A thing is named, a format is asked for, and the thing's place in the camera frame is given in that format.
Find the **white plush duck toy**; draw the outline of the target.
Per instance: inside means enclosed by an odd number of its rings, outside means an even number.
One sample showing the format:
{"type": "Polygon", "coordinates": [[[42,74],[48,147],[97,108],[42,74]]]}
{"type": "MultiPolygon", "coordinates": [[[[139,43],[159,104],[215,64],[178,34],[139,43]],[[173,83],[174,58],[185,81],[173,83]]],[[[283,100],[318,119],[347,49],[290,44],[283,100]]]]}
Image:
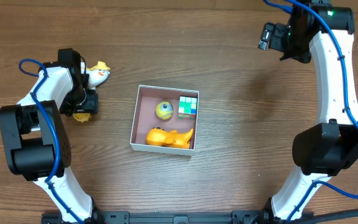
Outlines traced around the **white plush duck toy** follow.
{"type": "Polygon", "coordinates": [[[91,90],[95,90],[97,86],[102,85],[108,79],[110,69],[103,61],[98,61],[91,68],[86,67],[85,63],[81,62],[81,72],[86,72],[89,75],[88,88],[91,90]]]}

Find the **white box pink interior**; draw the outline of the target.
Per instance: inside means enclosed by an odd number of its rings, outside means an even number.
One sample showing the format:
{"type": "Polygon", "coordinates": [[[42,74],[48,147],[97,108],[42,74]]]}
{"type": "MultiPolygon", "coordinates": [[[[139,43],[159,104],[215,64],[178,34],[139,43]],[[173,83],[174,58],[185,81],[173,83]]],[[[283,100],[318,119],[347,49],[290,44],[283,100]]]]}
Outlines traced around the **white box pink interior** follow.
{"type": "Polygon", "coordinates": [[[133,150],[176,154],[182,156],[192,156],[195,153],[197,119],[179,117],[178,110],[180,97],[182,96],[196,98],[196,102],[198,103],[200,93],[197,90],[139,85],[130,139],[130,145],[133,150]],[[173,106],[173,115],[168,120],[160,119],[155,111],[157,105],[162,101],[167,101],[173,106]],[[190,148],[179,149],[172,147],[151,146],[146,144],[146,136],[148,132],[152,128],[156,127],[160,127],[166,131],[176,129],[179,133],[186,133],[192,129],[193,136],[190,139],[190,148]]]}

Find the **yellow one-eyed ball toy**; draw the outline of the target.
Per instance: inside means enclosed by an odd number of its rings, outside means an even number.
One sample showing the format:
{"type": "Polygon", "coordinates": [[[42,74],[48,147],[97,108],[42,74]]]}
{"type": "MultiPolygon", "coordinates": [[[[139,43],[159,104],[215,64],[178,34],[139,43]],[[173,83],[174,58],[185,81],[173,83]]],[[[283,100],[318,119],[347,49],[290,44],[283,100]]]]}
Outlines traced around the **yellow one-eyed ball toy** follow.
{"type": "Polygon", "coordinates": [[[173,106],[168,101],[161,101],[157,105],[155,112],[158,118],[162,120],[168,120],[173,115],[173,106]]]}

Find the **multicoloured puzzle cube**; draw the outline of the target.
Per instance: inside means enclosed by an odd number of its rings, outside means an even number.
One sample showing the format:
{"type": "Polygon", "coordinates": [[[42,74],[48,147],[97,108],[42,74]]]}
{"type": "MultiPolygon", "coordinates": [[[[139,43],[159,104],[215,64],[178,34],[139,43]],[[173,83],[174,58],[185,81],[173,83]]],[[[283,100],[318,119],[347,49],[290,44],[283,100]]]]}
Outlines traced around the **multicoloured puzzle cube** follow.
{"type": "Polygon", "coordinates": [[[198,110],[198,99],[189,97],[189,96],[181,96],[179,99],[178,106],[178,117],[180,119],[192,119],[194,120],[197,115],[198,110]]]}

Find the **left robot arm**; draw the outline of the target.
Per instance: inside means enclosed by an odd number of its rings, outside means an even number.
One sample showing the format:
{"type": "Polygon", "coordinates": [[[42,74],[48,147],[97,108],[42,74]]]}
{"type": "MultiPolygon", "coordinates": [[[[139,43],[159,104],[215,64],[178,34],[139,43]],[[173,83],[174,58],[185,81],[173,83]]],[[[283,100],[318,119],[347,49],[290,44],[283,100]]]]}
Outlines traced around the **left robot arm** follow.
{"type": "Polygon", "coordinates": [[[70,167],[71,146],[61,116],[95,114],[83,57],[60,49],[55,62],[36,63],[37,82],[14,105],[0,108],[0,131],[9,170],[42,188],[58,207],[55,223],[104,223],[94,200],[70,167]]]}

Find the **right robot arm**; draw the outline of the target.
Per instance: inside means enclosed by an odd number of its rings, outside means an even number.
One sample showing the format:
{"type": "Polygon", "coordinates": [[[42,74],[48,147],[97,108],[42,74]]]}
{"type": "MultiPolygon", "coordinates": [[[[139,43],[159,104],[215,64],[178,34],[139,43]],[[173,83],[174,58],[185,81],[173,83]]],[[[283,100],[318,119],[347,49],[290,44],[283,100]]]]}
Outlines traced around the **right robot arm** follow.
{"type": "Polygon", "coordinates": [[[286,24],[266,23],[259,48],[274,49],[283,59],[313,62],[318,110],[313,127],[292,144],[293,170],[267,201],[261,223],[316,223],[358,217],[358,209],[314,217],[303,209],[332,177],[358,159],[358,101],[352,66],[355,22],[348,7],[329,1],[287,1],[286,24]]]}

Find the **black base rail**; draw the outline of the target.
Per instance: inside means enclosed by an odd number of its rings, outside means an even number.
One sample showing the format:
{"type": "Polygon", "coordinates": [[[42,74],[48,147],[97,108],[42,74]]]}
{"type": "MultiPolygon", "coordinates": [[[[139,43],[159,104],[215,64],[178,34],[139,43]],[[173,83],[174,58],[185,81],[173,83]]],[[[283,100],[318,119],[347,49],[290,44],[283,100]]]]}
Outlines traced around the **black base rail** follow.
{"type": "Polygon", "coordinates": [[[230,223],[285,223],[279,218],[269,219],[268,212],[234,210],[232,212],[201,213],[130,213],[109,211],[101,213],[108,224],[230,224],[230,223]]]}

